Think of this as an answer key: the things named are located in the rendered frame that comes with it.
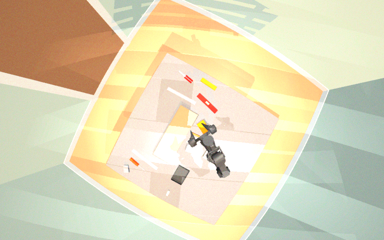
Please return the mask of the yellow flat bar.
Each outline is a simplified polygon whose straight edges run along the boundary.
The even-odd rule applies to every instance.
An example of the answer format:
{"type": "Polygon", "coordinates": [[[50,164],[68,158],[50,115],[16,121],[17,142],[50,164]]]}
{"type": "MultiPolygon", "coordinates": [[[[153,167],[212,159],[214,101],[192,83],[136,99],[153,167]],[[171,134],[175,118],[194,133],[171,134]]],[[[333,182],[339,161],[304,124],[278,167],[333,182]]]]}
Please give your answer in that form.
{"type": "Polygon", "coordinates": [[[217,88],[215,85],[211,84],[210,82],[208,82],[204,78],[202,78],[201,82],[203,82],[204,84],[206,84],[208,87],[210,87],[213,90],[215,90],[217,88]]]}

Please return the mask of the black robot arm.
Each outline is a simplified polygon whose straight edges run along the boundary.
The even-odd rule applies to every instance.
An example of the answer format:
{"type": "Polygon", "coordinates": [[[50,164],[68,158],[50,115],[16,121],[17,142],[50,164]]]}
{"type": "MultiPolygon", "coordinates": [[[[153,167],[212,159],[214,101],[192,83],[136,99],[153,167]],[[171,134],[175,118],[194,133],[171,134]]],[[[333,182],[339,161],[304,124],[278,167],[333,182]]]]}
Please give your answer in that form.
{"type": "Polygon", "coordinates": [[[226,178],[230,175],[229,168],[225,165],[226,159],[225,155],[220,148],[220,146],[216,147],[214,142],[214,138],[211,135],[207,135],[203,138],[203,144],[205,145],[208,153],[206,154],[207,161],[212,164],[215,164],[217,174],[220,178],[226,178]],[[220,151],[219,151],[220,150],[220,151]]]}

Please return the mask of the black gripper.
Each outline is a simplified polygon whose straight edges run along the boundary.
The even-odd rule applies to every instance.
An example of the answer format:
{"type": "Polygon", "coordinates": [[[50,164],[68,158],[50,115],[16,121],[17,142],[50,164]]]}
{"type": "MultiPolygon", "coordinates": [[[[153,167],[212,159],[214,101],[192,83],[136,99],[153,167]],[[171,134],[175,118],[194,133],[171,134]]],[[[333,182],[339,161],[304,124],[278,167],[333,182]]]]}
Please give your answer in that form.
{"type": "Polygon", "coordinates": [[[203,143],[203,139],[205,136],[208,136],[209,134],[215,134],[217,132],[217,128],[216,126],[213,124],[213,125],[206,125],[204,123],[201,123],[206,129],[207,129],[207,132],[204,133],[203,135],[201,135],[200,137],[198,137],[197,139],[195,139],[192,131],[190,130],[190,139],[187,141],[189,143],[189,145],[193,148],[195,146],[197,146],[197,142],[201,141],[201,143],[203,144],[203,146],[205,147],[204,143],[203,143]]]}

